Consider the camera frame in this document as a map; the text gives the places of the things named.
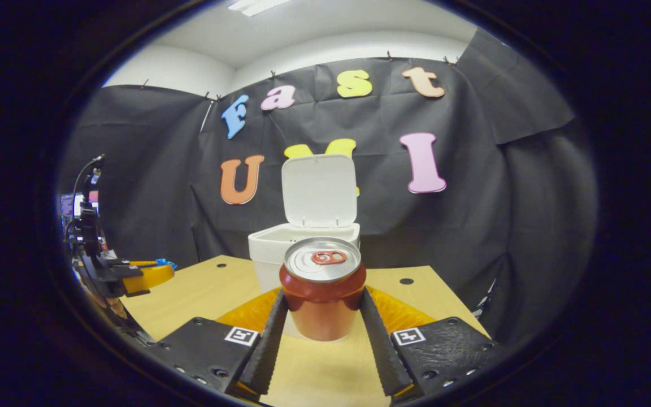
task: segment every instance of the ceiling light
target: ceiling light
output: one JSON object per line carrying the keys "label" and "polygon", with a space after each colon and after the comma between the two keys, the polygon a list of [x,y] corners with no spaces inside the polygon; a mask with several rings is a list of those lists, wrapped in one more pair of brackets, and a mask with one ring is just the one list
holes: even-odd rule
{"label": "ceiling light", "polygon": [[269,8],[282,5],[290,0],[240,0],[228,6],[230,10],[240,11],[246,16],[254,16],[258,13],[268,10]]}

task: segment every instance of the screw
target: screw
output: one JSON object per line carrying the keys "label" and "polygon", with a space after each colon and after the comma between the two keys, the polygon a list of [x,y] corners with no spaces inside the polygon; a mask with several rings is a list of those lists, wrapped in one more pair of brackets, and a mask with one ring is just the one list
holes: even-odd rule
{"label": "screw", "polygon": [[223,378],[223,379],[224,379],[225,377],[229,376],[228,371],[227,371],[227,370],[223,370],[223,369],[213,369],[213,370],[212,370],[212,373],[215,374],[215,376],[217,376],[217,377],[221,377],[221,378]]}

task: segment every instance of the yellow robot part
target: yellow robot part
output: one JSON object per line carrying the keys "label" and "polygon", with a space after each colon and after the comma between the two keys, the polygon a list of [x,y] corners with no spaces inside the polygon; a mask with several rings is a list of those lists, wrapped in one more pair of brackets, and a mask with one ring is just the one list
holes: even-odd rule
{"label": "yellow robot part", "polygon": [[[157,261],[130,261],[132,266],[147,266]],[[158,284],[165,283],[175,276],[175,271],[171,265],[143,267],[141,276],[130,276],[130,278],[123,278],[124,288],[128,294],[139,293],[140,291],[147,291]]]}

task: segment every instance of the orange letter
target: orange letter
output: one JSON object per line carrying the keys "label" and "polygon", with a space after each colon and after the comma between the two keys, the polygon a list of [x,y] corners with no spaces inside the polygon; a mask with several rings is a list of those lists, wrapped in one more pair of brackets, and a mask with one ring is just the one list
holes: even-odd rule
{"label": "orange letter", "polygon": [[235,190],[235,172],[240,167],[240,160],[227,160],[220,165],[223,170],[223,178],[220,181],[220,196],[223,201],[231,205],[247,204],[258,190],[258,170],[261,169],[261,162],[266,158],[262,155],[251,155],[245,159],[245,165],[248,166],[248,180],[245,183],[245,189],[240,192]]}
{"label": "orange letter", "polygon": [[446,93],[444,88],[434,88],[431,85],[431,80],[436,79],[436,74],[433,72],[426,72],[421,67],[411,68],[410,70],[402,73],[403,77],[410,77],[411,83],[414,84],[416,92],[429,98],[439,98]]}

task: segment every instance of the white wall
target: white wall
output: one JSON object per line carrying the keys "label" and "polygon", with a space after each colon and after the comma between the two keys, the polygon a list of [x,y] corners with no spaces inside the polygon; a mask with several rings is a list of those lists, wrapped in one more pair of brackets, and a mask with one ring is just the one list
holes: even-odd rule
{"label": "white wall", "polygon": [[235,72],[227,93],[271,77],[271,70],[279,74],[342,59],[385,57],[386,51],[390,51],[391,57],[437,61],[447,57],[449,61],[455,61],[467,46],[467,43],[451,38],[393,31],[324,37],[281,49],[243,66]]}
{"label": "white wall", "polygon": [[131,57],[104,86],[142,85],[210,96],[229,93],[235,70],[207,55],[182,48],[150,45]]}
{"label": "white wall", "polygon": [[276,74],[343,59],[412,57],[450,61],[460,57],[467,43],[430,34],[371,31],[339,34],[283,48],[238,70],[207,55],[185,49],[150,45],[134,55],[104,84],[159,86],[210,97],[226,95]]}

